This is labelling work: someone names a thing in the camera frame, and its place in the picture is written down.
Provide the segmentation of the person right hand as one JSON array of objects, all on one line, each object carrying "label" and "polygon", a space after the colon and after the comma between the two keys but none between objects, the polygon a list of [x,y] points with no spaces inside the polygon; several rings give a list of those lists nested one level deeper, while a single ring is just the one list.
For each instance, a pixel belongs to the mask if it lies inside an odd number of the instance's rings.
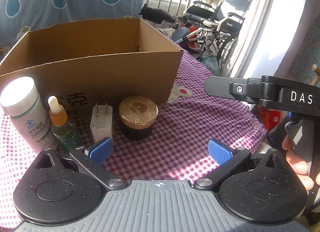
[{"label": "person right hand", "polygon": [[294,170],[306,190],[310,191],[314,186],[314,181],[308,176],[307,163],[295,154],[291,140],[288,136],[283,140],[282,147],[286,151],[286,161]]}]

